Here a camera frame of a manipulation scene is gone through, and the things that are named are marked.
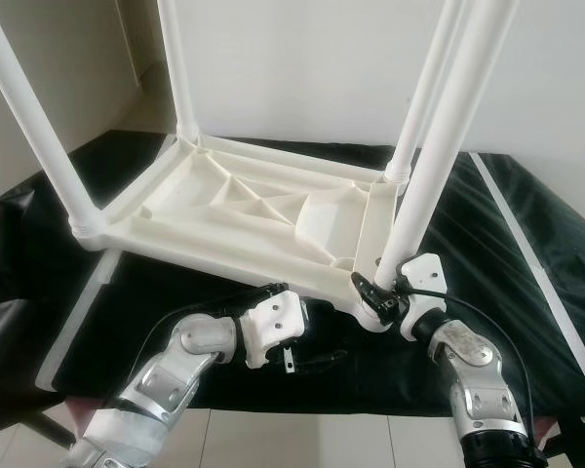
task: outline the black cable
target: black cable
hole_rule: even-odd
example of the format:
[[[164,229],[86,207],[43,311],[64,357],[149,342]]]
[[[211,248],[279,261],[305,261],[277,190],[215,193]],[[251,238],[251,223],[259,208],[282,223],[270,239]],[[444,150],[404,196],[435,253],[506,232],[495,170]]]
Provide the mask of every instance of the black cable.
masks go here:
[[[205,309],[207,307],[212,307],[214,304],[224,304],[228,301],[231,301],[234,299],[239,299],[241,297],[249,300],[250,298],[257,296],[259,294],[269,293],[269,295],[271,295],[273,293],[278,292],[280,289],[283,291],[284,289],[287,289],[287,288],[288,288],[288,285],[284,285],[284,284],[267,285],[267,286],[263,286],[261,288],[256,288],[255,290],[252,290],[249,292],[247,292],[247,291],[238,292],[236,294],[232,294],[232,295],[229,295],[229,296],[223,297],[223,298],[206,300],[206,301],[198,302],[196,304],[191,304],[191,305],[184,305],[182,307],[178,307],[178,309],[176,309],[176,310],[173,310],[173,311],[165,314],[158,322],[156,322],[154,324],[154,326],[150,329],[149,333],[145,337],[145,340],[140,345],[140,348],[139,348],[138,352],[136,353],[135,360],[133,361],[133,364],[130,367],[130,372],[128,372],[128,376],[126,377],[125,385],[128,385],[128,383],[130,383],[130,380],[134,377],[135,368],[137,367],[138,360],[140,359],[140,356],[143,353],[145,346],[149,342],[149,339],[152,337],[152,334],[154,334],[154,332],[156,332],[156,329],[158,329],[158,327],[160,327],[163,324],[163,322],[165,322],[169,318],[173,317],[174,315],[181,314],[182,312],[190,312],[190,311],[196,310],[196,309]]]
[[[467,309],[469,309],[469,310],[471,310],[473,312],[476,312],[480,316],[484,317],[489,323],[491,323],[503,335],[503,337],[505,338],[505,340],[513,348],[513,352],[516,355],[516,357],[518,358],[518,361],[520,362],[520,367],[522,369],[523,383],[524,383],[525,389],[526,389],[526,431],[528,432],[528,437],[530,438],[531,443],[535,445],[535,418],[533,416],[533,399],[532,399],[532,396],[531,396],[530,382],[528,380],[527,366],[525,365],[525,361],[523,360],[523,357],[520,354],[520,351],[518,351],[518,347],[514,343],[514,340],[511,339],[511,337],[509,336],[509,334],[507,334],[507,332],[504,329],[502,329],[502,327],[500,325],[498,325],[483,310],[481,310],[478,307],[472,305],[470,302],[466,302],[465,300],[460,299],[459,297],[455,297],[453,295],[445,294],[443,292],[435,292],[435,291],[427,291],[427,290],[415,290],[415,289],[398,289],[397,290],[397,293],[398,294],[403,293],[403,294],[429,295],[429,296],[439,297],[441,299],[449,300],[449,301],[454,302],[456,304],[459,304],[459,305],[461,305],[463,307],[466,307]]]

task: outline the black tarp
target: black tarp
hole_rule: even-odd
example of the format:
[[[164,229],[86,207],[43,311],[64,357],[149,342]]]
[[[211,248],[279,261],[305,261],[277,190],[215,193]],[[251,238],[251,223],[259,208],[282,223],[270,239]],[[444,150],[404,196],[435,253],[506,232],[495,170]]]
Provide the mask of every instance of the black tarp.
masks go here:
[[[98,206],[151,163],[162,139],[109,132],[74,152],[76,170]],[[385,166],[392,152],[388,146],[253,142],[376,169]],[[585,340],[585,221],[510,157],[483,158]],[[585,378],[466,154],[457,158],[422,249],[442,257],[453,295],[484,309],[515,340],[530,375],[535,412],[585,414]],[[58,394],[35,390],[39,365],[99,258],[100,253],[85,252],[73,240],[65,212],[43,174],[0,197],[0,317],[7,316],[8,301],[16,300],[11,304],[28,320],[18,339],[0,352],[0,425],[16,420],[21,409],[44,408],[63,395],[108,397],[126,378],[160,317],[182,305],[250,289],[125,253],[58,372]],[[448,311],[498,345],[505,357],[505,378],[522,404],[516,360],[501,336],[467,310],[450,304]],[[395,331],[364,331],[324,303],[316,303],[311,315],[312,332],[300,351],[308,372],[289,375],[277,365],[260,370],[214,367],[203,379],[195,406],[448,414],[446,391],[424,350]],[[164,343],[172,324],[154,334],[145,355]],[[13,400],[18,401],[15,409]]]

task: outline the white tape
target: white tape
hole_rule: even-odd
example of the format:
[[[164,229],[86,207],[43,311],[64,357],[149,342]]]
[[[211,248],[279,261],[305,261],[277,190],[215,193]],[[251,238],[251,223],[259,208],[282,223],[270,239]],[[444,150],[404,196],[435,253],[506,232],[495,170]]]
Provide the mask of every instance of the white tape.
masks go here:
[[[80,293],[80,297],[78,297],[74,308],[71,310],[69,317],[67,317],[65,324],[62,326],[62,330],[53,343],[52,348],[50,348],[50,352],[46,355],[41,369],[37,373],[35,385],[38,388],[48,392],[57,391],[52,383],[55,375],[59,371],[60,365],[67,355],[67,351],[69,351],[71,342],[85,321],[91,305],[96,300],[96,297],[98,297],[99,290],[102,285],[107,285],[110,282],[120,256],[121,251],[112,249],[107,250],[101,256],[96,269]]]
[[[496,182],[494,182],[494,179],[489,173],[485,163],[481,159],[481,156],[479,153],[470,153],[470,157],[479,170],[479,173],[486,183],[487,189],[491,193],[494,202],[496,202],[498,209],[505,218],[505,221],[509,226],[509,230],[516,239],[518,247],[520,248],[523,257],[525,258],[526,263],[530,267],[533,276],[535,277],[537,285],[544,293],[544,297],[548,302],[548,306],[553,313],[553,317],[555,318],[555,321],[557,322],[557,325],[559,326],[562,335],[564,336],[565,341],[567,342],[567,345],[569,346],[569,349],[574,356],[574,359],[576,359],[576,362],[583,372],[583,375],[585,375],[585,344],[578,334],[578,331],[576,331],[576,328],[569,318],[569,315],[567,315],[566,307],[555,291],[555,287],[551,283],[550,278],[548,278],[546,271],[544,271],[542,268],[541,263],[537,259],[537,255],[535,255],[535,251],[527,240],[527,236],[525,236],[525,233],[520,227],[518,220],[511,212],[511,209],[509,208],[509,205],[507,205],[507,202],[505,201],[502,193],[500,193]]]
[[[154,159],[158,159],[160,155],[167,151],[169,148],[171,148],[172,144],[174,144],[175,142],[176,142],[175,135],[165,136],[165,139],[163,139],[163,143],[160,145],[160,149],[158,150],[158,153],[156,153],[156,157]]]

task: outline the white pvc pipe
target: white pvc pipe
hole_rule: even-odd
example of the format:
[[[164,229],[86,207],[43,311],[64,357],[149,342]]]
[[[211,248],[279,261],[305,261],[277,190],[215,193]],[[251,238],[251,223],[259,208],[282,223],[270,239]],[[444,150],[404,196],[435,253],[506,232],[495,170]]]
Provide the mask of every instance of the white pvc pipe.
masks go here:
[[[400,194],[403,193],[410,180],[411,160],[420,142],[434,96],[444,76],[465,4],[466,0],[445,0],[397,147],[386,166],[384,177],[386,180],[401,184]]]
[[[163,29],[167,67],[174,94],[177,135],[195,143],[200,132],[189,93],[188,71],[182,53],[176,0],[158,0],[158,14]]]
[[[374,281],[390,289],[416,254],[470,127],[519,0],[474,0],[454,64]]]
[[[0,91],[69,214],[76,237],[99,234],[101,211],[91,201],[0,27]]]

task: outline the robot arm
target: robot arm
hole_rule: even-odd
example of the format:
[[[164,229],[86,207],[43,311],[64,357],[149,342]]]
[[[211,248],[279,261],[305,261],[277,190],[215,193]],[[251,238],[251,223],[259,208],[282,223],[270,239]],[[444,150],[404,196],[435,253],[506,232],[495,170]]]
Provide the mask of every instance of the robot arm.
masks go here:
[[[441,298],[415,293],[400,297],[357,273],[352,281],[382,323],[396,321],[401,335],[425,346],[440,367],[466,467],[548,466],[527,435],[502,377],[500,353],[489,340],[452,320]],[[440,259],[430,253],[406,262],[397,282],[406,290],[447,291]]]
[[[201,374],[245,350],[251,369],[266,364],[271,348],[301,336],[307,314],[295,292],[262,300],[235,321],[206,314],[180,320],[167,348],[151,358],[120,393],[115,408],[96,411],[65,468],[137,468],[149,465],[195,396]]]

